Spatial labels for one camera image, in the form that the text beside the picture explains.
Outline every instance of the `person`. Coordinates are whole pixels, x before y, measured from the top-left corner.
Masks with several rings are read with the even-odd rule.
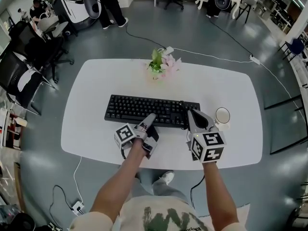
[[[75,218],[70,231],[111,230],[118,216],[121,231],[210,230],[197,217],[186,196],[168,186],[174,177],[173,171],[154,182],[155,195],[142,187],[135,175],[145,156],[142,140],[135,139],[120,169],[97,193],[90,212]],[[203,169],[207,205],[215,231],[245,231],[216,163],[204,163]]]
[[[122,15],[121,8],[119,6],[118,0],[100,0],[102,11],[99,17],[99,20],[102,24],[103,29],[107,29],[111,25],[114,24],[113,20],[109,19],[108,13],[106,11],[107,7],[109,11],[111,12],[112,16],[114,17],[118,27],[124,27],[126,23],[128,22],[128,18],[124,18]]]
[[[30,19],[28,17],[28,14],[26,11],[22,10],[22,9],[18,9],[18,12],[21,14],[21,18],[20,21],[26,21],[26,22],[30,22]]]
[[[47,4],[42,0],[33,0],[33,6],[30,9],[30,16],[37,25],[42,18],[46,16]]]
[[[206,17],[211,18],[213,16],[218,18],[219,13],[220,9],[216,6],[215,0],[208,0]]]

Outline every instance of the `white wall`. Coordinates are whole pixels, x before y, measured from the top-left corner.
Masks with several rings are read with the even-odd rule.
[[[21,17],[21,14],[18,13],[17,10],[21,8],[29,14],[32,4],[33,0],[13,0],[13,2],[7,7],[7,10],[11,14],[13,21],[17,23]]]

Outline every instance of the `green leaves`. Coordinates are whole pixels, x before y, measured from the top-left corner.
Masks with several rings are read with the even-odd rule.
[[[158,52],[157,49],[154,49],[152,53],[152,62],[150,63],[150,68],[153,72],[156,73],[163,72],[164,70],[160,67],[161,64],[163,64],[162,54]]]

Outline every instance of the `black pants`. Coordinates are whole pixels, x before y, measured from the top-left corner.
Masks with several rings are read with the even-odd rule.
[[[220,9],[217,8],[215,0],[208,0],[206,13],[209,16],[219,15]]]
[[[100,1],[102,5],[102,12],[99,17],[99,20],[102,24],[102,27],[108,27],[111,24],[106,8],[109,9],[109,11],[111,12],[112,16],[114,17],[115,21],[119,26],[123,25],[126,22],[125,18],[122,15],[119,2],[117,0],[100,0]]]

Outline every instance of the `electrical outlet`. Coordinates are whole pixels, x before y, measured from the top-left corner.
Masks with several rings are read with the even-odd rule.
[[[74,214],[76,215],[76,216],[79,216],[79,215],[81,215],[81,210],[82,210],[82,208],[84,207],[84,205],[80,202],[80,201],[77,201],[76,202],[76,204],[74,204],[74,206],[72,207],[72,211],[74,212]]]
[[[171,46],[168,46],[166,50],[164,50],[164,54],[168,55],[170,53],[172,53],[174,51],[174,49]]]

